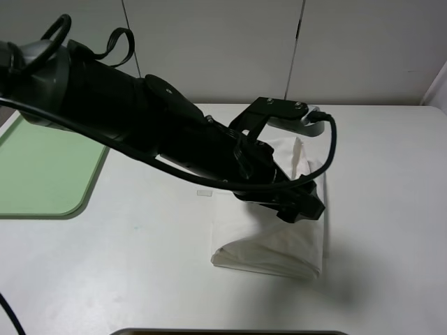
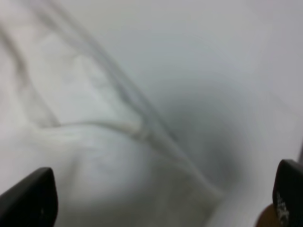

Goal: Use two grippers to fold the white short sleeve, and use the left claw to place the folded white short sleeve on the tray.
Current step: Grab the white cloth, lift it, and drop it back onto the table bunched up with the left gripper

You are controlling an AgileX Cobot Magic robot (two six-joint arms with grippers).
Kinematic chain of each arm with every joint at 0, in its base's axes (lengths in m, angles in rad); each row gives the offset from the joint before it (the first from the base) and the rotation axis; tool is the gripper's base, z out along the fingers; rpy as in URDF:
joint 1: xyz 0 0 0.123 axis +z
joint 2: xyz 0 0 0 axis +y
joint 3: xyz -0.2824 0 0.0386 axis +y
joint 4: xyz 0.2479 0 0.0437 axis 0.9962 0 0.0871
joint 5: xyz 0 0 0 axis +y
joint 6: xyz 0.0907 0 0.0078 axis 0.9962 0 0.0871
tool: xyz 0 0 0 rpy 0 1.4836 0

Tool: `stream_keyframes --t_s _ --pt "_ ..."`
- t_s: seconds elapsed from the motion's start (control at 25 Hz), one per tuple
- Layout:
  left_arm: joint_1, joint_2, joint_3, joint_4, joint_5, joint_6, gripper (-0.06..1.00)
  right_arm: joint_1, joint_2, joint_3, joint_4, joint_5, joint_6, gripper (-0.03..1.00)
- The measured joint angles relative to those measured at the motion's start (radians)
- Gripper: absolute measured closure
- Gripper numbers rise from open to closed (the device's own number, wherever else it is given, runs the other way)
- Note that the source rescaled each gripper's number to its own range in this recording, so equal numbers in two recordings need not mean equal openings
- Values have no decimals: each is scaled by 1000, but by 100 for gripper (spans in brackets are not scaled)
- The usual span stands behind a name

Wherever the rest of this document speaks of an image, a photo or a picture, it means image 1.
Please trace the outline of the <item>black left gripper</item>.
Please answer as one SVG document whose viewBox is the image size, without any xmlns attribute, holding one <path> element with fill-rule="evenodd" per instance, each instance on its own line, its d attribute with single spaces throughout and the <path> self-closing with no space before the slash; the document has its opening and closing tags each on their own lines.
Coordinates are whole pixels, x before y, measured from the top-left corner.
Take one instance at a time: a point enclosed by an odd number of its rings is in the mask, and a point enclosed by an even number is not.
<svg viewBox="0 0 447 335">
<path fill-rule="evenodd" d="M 169 133 L 159 147 L 169 161 L 217 181 L 241 184 L 274 184 L 290 179 L 273 159 L 274 149 L 264 142 L 250 142 L 246 135 L 213 120 L 185 121 Z M 316 221 L 325 210 L 316 188 L 279 193 L 277 217 L 286 223 Z"/>
</svg>

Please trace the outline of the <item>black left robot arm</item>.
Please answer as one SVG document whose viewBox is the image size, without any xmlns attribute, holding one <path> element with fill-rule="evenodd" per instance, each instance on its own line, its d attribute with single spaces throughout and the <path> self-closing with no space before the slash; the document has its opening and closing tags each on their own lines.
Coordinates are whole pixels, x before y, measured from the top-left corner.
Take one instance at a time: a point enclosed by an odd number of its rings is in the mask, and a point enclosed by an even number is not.
<svg viewBox="0 0 447 335">
<path fill-rule="evenodd" d="M 79 133 L 185 181 L 232 192 L 287 222 L 316 220 L 316 179 L 328 164 L 288 177 L 259 136 L 265 126 L 317 136 L 332 117 L 291 100 L 260 97 L 229 125 L 155 75 L 132 77 L 74 40 L 1 44 L 1 104 L 30 123 Z"/>
</svg>

